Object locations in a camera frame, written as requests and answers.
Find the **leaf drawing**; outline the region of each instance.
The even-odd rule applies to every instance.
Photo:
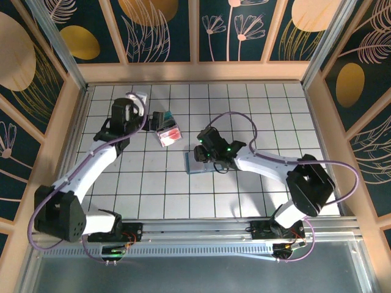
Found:
[[[133,3],[124,1],[131,19],[122,16],[128,32],[126,55],[130,62],[157,62],[162,58],[165,62],[170,53],[170,31],[165,16],[152,2],[149,2],[150,14],[141,0]]]
[[[34,44],[37,66],[35,77],[25,90],[11,91],[29,115],[47,125],[59,95],[60,84],[48,56]]]
[[[12,148],[15,144],[15,140],[16,140],[16,126],[9,123],[8,127],[7,127],[3,121],[0,121],[0,160],[11,159],[11,160],[29,168],[29,169],[31,169],[32,167],[19,161],[18,159],[15,159],[12,156]],[[21,178],[17,175],[11,174],[5,170],[0,169],[0,173],[8,176],[10,178],[13,178],[15,180],[18,180],[20,182],[27,183],[26,179]],[[19,200],[13,200],[11,198],[0,198],[0,200],[19,201]]]
[[[382,32],[391,29],[391,0],[377,0],[373,8],[372,16],[356,27],[353,33],[371,23],[373,29]]]
[[[77,10],[76,0],[45,0],[50,18],[54,23],[66,23]]]
[[[366,183],[391,182],[391,117],[358,133],[351,146]]]
[[[231,21],[232,21],[232,12],[234,7],[240,6],[251,6],[251,5],[259,5],[265,4],[269,2],[269,0],[228,0],[228,4],[230,5],[230,13],[228,16],[228,29],[227,29],[227,61],[230,60],[230,33],[231,33]]]
[[[381,64],[391,53],[391,31],[368,33],[358,48],[341,53],[338,57],[357,52],[362,63]]]

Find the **small box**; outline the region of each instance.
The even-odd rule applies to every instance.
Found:
[[[162,147],[168,147],[177,140],[182,139],[182,133],[170,111],[164,113],[163,124],[156,130],[156,134]]]

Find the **cable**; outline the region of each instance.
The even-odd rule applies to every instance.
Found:
[[[311,247],[310,247],[310,250],[307,251],[307,253],[303,256],[300,256],[299,258],[294,258],[294,259],[285,259],[284,261],[285,262],[294,262],[294,261],[301,261],[302,259],[308,257],[308,255],[311,254],[313,248],[315,247],[315,230],[313,229],[313,226],[312,224],[307,220],[307,218],[304,218],[303,221],[305,221],[305,223],[308,224],[308,226],[310,227],[311,229],[311,232],[312,232],[312,243],[311,243]]]
[[[56,189],[54,189],[38,206],[37,208],[35,209],[35,211],[32,213],[31,215],[31,218],[30,218],[30,221],[29,221],[29,224],[27,226],[27,238],[29,239],[29,243],[31,244],[31,246],[33,246],[36,250],[39,250],[39,251],[48,251],[48,250],[51,250],[52,248],[56,247],[57,245],[59,245],[61,241],[59,241],[58,243],[50,246],[50,247],[41,247],[41,246],[38,246],[33,238],[32,238],[32,227],[34,226],[34,220],[36,218],[36,216],[38,215],[38,213],[40,212],[40,210],[44,207],[44,205],[47,204],[48,201],[50,201],[50,199],[52,199],[53,196],[55,196],[61,189],[64,188],[64,186],[66,186],[67,184],[70,183],[70,181],[84,168],[84,166],[87,165],[87,163],[91,160],[91,158],[94,157],[94,155],[99,152],[100,150],[102,150],[103,148],[106,148],[108,147],[109,145],[112,145],[114,143],[117,143],[117,142],[120,142],[120,141],[123,141],[125,139],[129,139],[131,136],[133,136],[135,133],[139,132],[145,125],[145,122],[147,121],[147,108],[145,106],[145,103],[143,102],[142,98],[140,98],[139,96],[137,96],[135,93],[131,93],[131,92],[127,92],[126,93],[126,96],[129,96],[129,95],[133,95],[135,96],[141,103],[143,109],[144,109],[144,114],[143,114],[143,117],[142,117],[142,122],[141,122],[141,125],[140,127],[138,127],[135,131],[132,131],[131,133],[129,133],[128,135],[124,136],[124,137],[119,137],[117,139],[113,139],[109,142],[106,142],[102,145],[100,145],[98,148],[94,149],[93,151],[91,151],[89,153],[89,155],[85,158],[84,161],[82,161],[80,163],[80,165],[74,170],[74,172],[68,177],[66,178],[66,180],[59,186],[57,187]]]
[[[280,159],[276,159],[276,158],[273,158],[273,157],[269,157],[269,156],[265,156],[263,154],[259,154],[259,153],[256,153],[255,152],[255,149],[253,148],[252,144],[255,142],[255,140],[257,139],[258,137],[258,131],[257,131],[257,126],[255,125],[254,121],[251,120],[251,118],[249,118],[247,115],[244,115],[242,113],[239,113],[239,112],[226,112],[226,113],[223,113],[223,114],[220,114],[218,115],[215,119],[213,119],[211,121],[211,123],[208,124],[207,127],[211,126],[213,122],[215,122],[217,119],[223,117],[224,115],[232,115],[232,114],[235,114],[235,115],[240,115],[244,118],[246,118],[247,120],[250,121],[251,125],[252,125],[252,128],[254,130],[254,138],[250,141],[249,143],[249,148],[250,148],[250,151],[257,157],[260,157],[262,159],[266,159],[266,160],[269,160],[271,162],[276,162],[276,163],[280,163],[280,164],[285,164],[285,165],[313,165],[313,164],[331,164],[331,165],[339,165],[339,166],[342,166],[342,167],[345,167],[345,168],[348,168],[350,169],[351,171],[353,171],[354,175],[355,175],[355,181],[354,181],[354,185],[352,187],[352,189],[344,196],[340,197],[339,199],[337,200],[333,200],[333,201],[330,201],[329,203],[326,203],[324,206],[329,206],[330,204],[334,204],[334,203],[340,203],[341,201],[344,201],[346,200],[347,198],[349,198],[355,191],[356,189],[358,188],[359,186],[359,181],[360,181],[360,175],[359,175],[359,172],[353,168],[352,166],[350,166],[349,164],[346,164],[344,162],[339,162],[339,161],[330,161],[330,160],[320,160],[320,161],[285,161],[285,160],[280,160]]]
[[[215,169],[216,172],[218,172],[218,173],[220,173],[220,174],[227,174],[228,171],[229,171],[229,168],[227,168],[227,170],[226,170],[225,172],[219,171],[219,170],[217,169],[217,167],[216,167],[216,163],[213,163],[213,168]]]
[[[330,160],[320,160],[320,161],[285,161],[285,160],[280,160],[280,159],[276,159],[276,158],[273,158],[273,157],[269,157],[269,156],[265,156],[265,155],[262,155],[262,154],[259,154],[257,152],[255,152],[255,149],[253,148],[252,144],[255,142],[255,140],[257,139],[258,137],[258,130],[257,130],[257,126],[255,125],[254,121],[252,121],[251,118],[249,118],[247,115],[244,115],[243,113],[239,113],[239,112],[226,112],[226,113],[223,113],[223,114],[220,114],[218,115],[216,118],[214,118],[209,124],[207,127],[211,126],[213,122],[215,122],[217,119],[223,117],[224,115],[240,115],[244,118],[246,118],[247,120],[250,121],[251,125],[252,125],[252,128],[253,128],[253,131],[254,131],[254,138],[249,142],[249,148],[250,148],[250,151],[251,153],[254,154],[254,156],[257,156],[257,157],[260,157],[262,159],[266,159],[266,160],[269,160],[271,162],[276,162],[276,163],[280,163],[280,164],[285,164],[285,165],[312,165],[312,164],[331,164],[331,165],[338,165],[338,166],[342,166],[342,167],[345,167],[345,168],[348,168],[349,170],[351,170],[353,173],[354,173],[354,176],[355,176],[355,180],[354,180],[354,185],[352,187],[352,189],[344,196],[340,197],[339,199],[337,200],[333,200],[333,201],[330,201],[329,203],[326,203],[324,206],[329,206],[330,204],[334,204],[334,203],[340,203],[344,200],[346,200],[347,198],[349,198],[355,191],[356,189],[358,188],[359,186],[359,181],[360,181],[360,175],[359,175],[359,172],[352,166],[350,166],[349,164],[346,164],[344,162],[339,162],[339,161],[330,161]],[[309,225],[309,227],[311,228],[311,231],[312,231],[312,244],[311,244],[311,247],[310,247],[310,250],[303,256],[301,256],[300,258],[295,258],[295,259],[286,259],[285,262],[294,262],[294,261],[300,261],[304,258],[306,258],[309,254],[311,254],[314,246],[315,246],[315,231],[313,229],[313,226],[311,225],[311,223],[307,220],[307,218],[304,218],[303,221],[305,221],[305,223],[307,223]]]
[[[291,229],[291,232],[296,236],[296,238],[295,238],[295,240],[294,240],[293,243],[295,243],[296,240],[297,240],[298,238],[300,238],[300,239],[303,240],[304,243],[307,245],[307,241],[306,241],[303,237],[301,237],[298,233],[294,232],[293,229]]]

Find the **black bracket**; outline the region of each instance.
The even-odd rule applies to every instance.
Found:
[[[234,158],[238,151],[245,147],[244,142],[234,140],[229,144],[223,139],[219,131],[214,127],[207,127],[197,135],[201,145],[194,148],[194,159],[196,162],[214,162],[222,165],[224,168],[237,170]]]
[[[111,233],[93,233],[88,237],[88,242],[129,242],[134,241],[133,235],[136,237],[136,242],[140,242],[142,238],[142,223],[122,223],[114,225],[115,231]]]
[[[93,138],[94,141],[109,142],[113,139],[124,137],[135,131],[141,124],[142,117],[138,114],[139,108],[127,98],[115,99],[111,106],[111,118],[106,119],[100,131]],[[117,156],[129,145],[130,139],[125,139],[115,144]]]
[[[34,208],[54,190],[54,187],[40,186],[34,194]],[[75,242],[86,227],[84,214],[78,198],[69,191],[58,192],[40,210],[34,221],[37,231]]]
[[[305,154],[299,161],[316,161]],[[306,215],[316,217],[326,204],[335,184],[320,164],[298,165],[288,172],[287,184],[297,209]]]
[[[250,227],[246,228],[247,232],[251,232],[253,240],[294,239],[296,236],[292,233],[292,230],[305,238],[302,221],[297,221],[291,228],[286,229],[270,220],[256,220],[251,221]]]
[[[145,131],[156,131],[162,127],[164,123],[164,112],[154,112],[152,116],[147,118],[142,130]]]

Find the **metal frame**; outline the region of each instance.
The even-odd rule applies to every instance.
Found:
[[[43,3],[43,1],[37,0],[25,0],[27,6],[30,8],[33,17],[38,21],[41,29],[48,37],[54,50],[61,59],[62,63],[68,70],[68,72],[75,79],[76,84],[80,89],[86,90],[86,81],[84,80],[75,59],[70,54],[64,39],[60,36],[60,32],[57,29],[54,22],[51,20],[50,15]]]
[[[338,36],[341,34],[343,27],[350,15],[354,10],[356,0],[342,0],[332,21],[331,25],[324,32],[318,46],[316,47],[313,56],[311,57],[310,65],[304,73],[302,80],[302,86],[304,89],[307,89],[313,78],[317,74],[325,60],[327,54],[331,50],[334,42],[337,40]]]
[[[280,241],[252,240],[250,234],[244,230],[249,226],[250,220],[266,219],[268,218],[142,221],[144,224],[142,240],[132,246],[131,250],[124,255],[124,259],[242,256],[273,260],[266,255],[272,251],[272,243]],[[356,218],[318,217],[310,219],[310,223],[316,233],[316,242],[347,242],[362,292],[379,292]],[[307,241],[311,242],[312,234],[307,225],[305,228]],[[34,238],[43,246],[57,242],[54,238],[42,238],[40,234],[35,234]],[[88,246],[89,252],[94,256],[100,256],[101,248],[102,244],[91,243]],[[44,253],[30,248],[25,259],[26,270],[21,274],[15,292],[31,292],[42,258],[87,258],[87,256],[80,243],[64,243]]]

